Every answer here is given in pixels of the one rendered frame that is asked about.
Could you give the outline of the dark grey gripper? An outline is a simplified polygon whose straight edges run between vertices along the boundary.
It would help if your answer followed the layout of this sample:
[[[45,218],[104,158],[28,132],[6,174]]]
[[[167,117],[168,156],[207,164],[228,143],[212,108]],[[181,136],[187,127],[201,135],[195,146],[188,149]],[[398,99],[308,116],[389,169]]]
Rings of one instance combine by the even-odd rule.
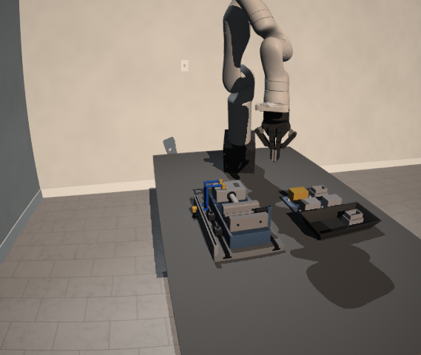
[[[269,136],[269,140],[263,134],[263,130]],[[288,131],[288,139],[284,143],[281,143],[282,137]],[[270,159],[272,159],[272,162],[277,162],[280,157],[280,149],[285,149],[297,135],[297,132],[291,129],[289,112],[263,111],[263,122],[261,126],[255,129],[255,133],[263,145],[270,148]]]

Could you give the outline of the orange rectangular block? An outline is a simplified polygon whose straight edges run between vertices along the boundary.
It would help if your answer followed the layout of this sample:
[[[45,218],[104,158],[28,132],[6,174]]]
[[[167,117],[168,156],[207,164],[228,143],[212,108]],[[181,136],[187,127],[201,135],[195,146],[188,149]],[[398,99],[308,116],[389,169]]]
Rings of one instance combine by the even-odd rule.
[[[301,198],[307,198],[309,191],[304,187],[290,188],[288,193],[288,198],[291,202],[296,203],[300,202]]]

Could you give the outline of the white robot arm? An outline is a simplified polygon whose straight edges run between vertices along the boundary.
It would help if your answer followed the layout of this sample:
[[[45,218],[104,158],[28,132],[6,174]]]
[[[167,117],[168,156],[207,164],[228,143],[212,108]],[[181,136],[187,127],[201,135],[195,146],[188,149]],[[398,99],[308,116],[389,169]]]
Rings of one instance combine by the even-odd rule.
[[[223,16],[223,85],[228,97],[229,142],[243,146],[251,140],[252,100],[255,93],[255,75],[241,64],[250,39],[251,26],[264,40],[260,59],[265,74],[263,103],[255,110],[289,112],[289,74],[283,62],[293,54],[290,41],[276,24],[269,8],[262,0],[232,0]],[[268,104],[265,104],[268,103]]]

